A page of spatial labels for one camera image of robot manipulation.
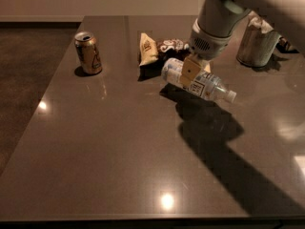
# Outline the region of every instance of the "clear bottle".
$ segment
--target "clear bottle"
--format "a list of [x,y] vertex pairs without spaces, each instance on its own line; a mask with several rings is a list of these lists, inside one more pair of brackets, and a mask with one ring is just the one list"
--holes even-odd
[[205,100],[215,101],[217,99],[224,99],[233,103],[236,93],[228,90],[218,76],[206,71],[201,71],[192,81],[190,87],[184,87],[179,81],[182,66],[182,61],[175,58],[168,59],[162,69],[162,78],[174,86]]

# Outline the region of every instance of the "gray table surface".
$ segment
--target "gray table surface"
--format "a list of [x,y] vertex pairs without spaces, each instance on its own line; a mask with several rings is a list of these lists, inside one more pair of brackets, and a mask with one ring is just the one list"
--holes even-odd
[[138,80],[140,33],[188,39],[194,19],[84,19],[79,30],[99,39],[104,70],[82,77],[71,42],[46,109],[0,177],[1,221],[304,217],[302,55],[275,50],[264,69],[240,65],[243,22],[213,62],[237,92],[234,104],[198,99],[160,76]]

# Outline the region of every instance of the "dark brown floor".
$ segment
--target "dark brown floor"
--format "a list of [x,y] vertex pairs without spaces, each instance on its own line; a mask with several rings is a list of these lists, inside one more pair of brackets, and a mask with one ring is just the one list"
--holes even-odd
[[76,30],[76,23],[0,25],[0,176]]

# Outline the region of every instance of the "aluminum can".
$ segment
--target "aluminum can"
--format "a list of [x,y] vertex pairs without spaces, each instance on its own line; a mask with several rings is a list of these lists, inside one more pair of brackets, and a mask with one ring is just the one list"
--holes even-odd
[[83,71],[87,74],[100,73],[102,68],[97,40],[92,32],[81,31],[75,35],[75,47]]

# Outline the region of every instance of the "robotic arm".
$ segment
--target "robotic arm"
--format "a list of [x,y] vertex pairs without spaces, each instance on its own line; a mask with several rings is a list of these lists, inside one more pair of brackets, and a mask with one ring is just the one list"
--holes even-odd
[[204,63],[221,54],[235,26],[251,10],[269,22],[305,54],[305,0],[205,0],[193,24],[190,46],[193,60],[185,61],[181,83],[194,79]]

